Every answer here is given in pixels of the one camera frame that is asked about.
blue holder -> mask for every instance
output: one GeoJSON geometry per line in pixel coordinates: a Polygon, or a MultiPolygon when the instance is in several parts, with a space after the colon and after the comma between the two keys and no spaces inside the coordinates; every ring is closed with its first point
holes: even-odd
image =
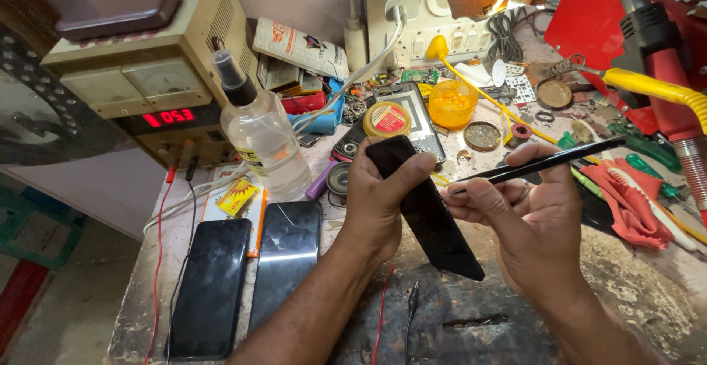
{"type": "MultiPolygon", "coordinates": [[[[334,96],[336,92],[341,89],[341,83],[337,80],[330,79],[329,86],[331,87],[331,93],[329,94],[329,99],[334,96]]],[[[303,131],[305,133],[322,133],[322,134],[334,134],[337,132],[337,126],[341,123],[341,117],[344,115],[344,100],[345,97],[341,95],[339,99],[331,106],[330,109],[334,110],[333,114],[325,114],[317,116],[317,118],[312,122],[311,125],[307,126],[303,131]]],[[[287,115],[290,119],[290,123],[294,124],[297,120],[304,118],[302,115],[287,115]]]]}

green circuit board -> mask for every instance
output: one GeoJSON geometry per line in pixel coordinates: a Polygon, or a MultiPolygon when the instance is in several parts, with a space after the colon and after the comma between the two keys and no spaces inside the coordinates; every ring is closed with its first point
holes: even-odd
{"type": "Polygon", "coordinates": [[[429,83],[435,85],[437,83],[437,71],[433,69],[406,69],[402,71],[400,81],[407,82],[410,80],[415,83],[429,83]]]}

man's left hand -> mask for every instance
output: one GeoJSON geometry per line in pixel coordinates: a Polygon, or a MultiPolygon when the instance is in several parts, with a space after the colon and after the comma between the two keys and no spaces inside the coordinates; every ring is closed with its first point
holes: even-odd
{"type": "Polygon", "coordinates": [[[437,163],[433,153],[422,152],[384,180],[366,155],[366,147],[382,140],[368,137],[358,146],[349,169],[347,216],[337,236],[337,243],[360,251],[376,266],[390,260],[400,245],[400,202],[429,177],[437,163]]]}

forearm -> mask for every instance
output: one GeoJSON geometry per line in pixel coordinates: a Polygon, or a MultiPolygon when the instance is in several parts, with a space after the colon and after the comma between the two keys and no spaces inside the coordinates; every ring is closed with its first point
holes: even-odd
{"type": "Polygon", "coordinates": [[[323,364],[380,265],[335,241],[227,364],[323,364]]]}
{"type": "Polygon", "coordinates": [[[584,279],[565,296],[531,304],[573,365],[666,364],[609,316],[584,279]]]}

workbench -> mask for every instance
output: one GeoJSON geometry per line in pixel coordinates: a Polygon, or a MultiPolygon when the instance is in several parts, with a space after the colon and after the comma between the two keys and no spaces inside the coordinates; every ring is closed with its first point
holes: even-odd
{"type": "MultiPolygon", "coordinates": [[[[526,62],[531,63],[531,71],[534,66],[544,68],[562,59],[550,46],[535,38],[530,29],[519,32],[517,37],[524,48],[526,62]]],[[[577,79],[568,77],[564,80],[577,79]]],[[[582,110],[582,107],[576,103],[571,111],[582,110]]],[[[538,110],[540,107],[537,104],[530,104],[531,115],[538,110]]],[[[607,120],[616,112],[612,107],[597,106],[592,111],[592,117],[606,125],[607,120]]],[[[499,112],[482,98],[473,120],[498,124],[499,112]]],[[[555,138],[560,138],[563,131],[571,131],[569,119],[558,118],[547,126],[534,120],[532,125],[555,138]]],[[[327,166],[331,147],[347,129],[339,126],[335,135],[323,138],[312,148],[303,149],[314,176],[327,166]]],[[[472,150],[464,143],[461,131],[455,131],[448,137],[440,136],[440,139],[447,161],[439,174],[448,180],[489,170],[509,151],[502,146],[488,152],[472,150]],[[457,153],[463,149],[472,154],[471,160],[457,159],[457,153]]],[[[624,156],[629,151],[620,148],[613,153],[624,156]]],[[[682,176],[673,175],[647,157],[644,159],[668,182],[674,185],[685,183],[682,176]]],[[[212,175],[209,171],[197,171],[193,183],[207,182],[212,175]]],[[[166,188],[165,184],[155,205],[155,215],[166,188]]],[[[165,207],[181,200],[188,192],[183,173],[178,173],[165,207]]],[[[201,214],[205,200],[204,196],[197,201],[197,215],[201,214]]],[[[326,194],[320,201],[324,209],[320,242],[320,253],[323,254],[331,246],[344,222],[345,209],[332,207],[326,194]]],[[[703,229],[680,207],[671,207],[671,210],[693,228],[703,229]]],[[[191,205],[183,206],[162,222],[163,258],[158,278],[160,323],[151,352],[151,364],[163,364],[165,361],[163,350],[168,328],[169,301],[181,261],[186,254],[191,215],[191,205]]],[[[458,224],[486,272],[486,279],[475,282],[436,270],[429,264],[410,229],[403,222],[400,249],[391,262],[378,270],[361,297],[334,348],[330,361],[332,364],[370,363],[383,282],[393,262],[396,268],[385,298],[383,332],[377,354],[379,364],[404,362],[407,297],[417,281],[420,305],[410,326],[409,355],[412,364],[564,362],[561,351],[541,318],[504,283],[496,263],[492,230],[483,225],[465,222],[458,224]]],[[[581,267],[605,306],[667,358],[681,364],[702,364],[707,358],[707,258],[699,253],[690,254],[675,243],[658,251],[636,247],[615,235],[585,225],[582,232],[581,267]]],[[[154,226],[145,237],[104,364],[141,364],[143,361],[154,316],[152,286],[158,261],[157,235],[154,226]]],[[[257,259],[248,259],[236,345],[246,338],[256,269],[257,259]]]]}

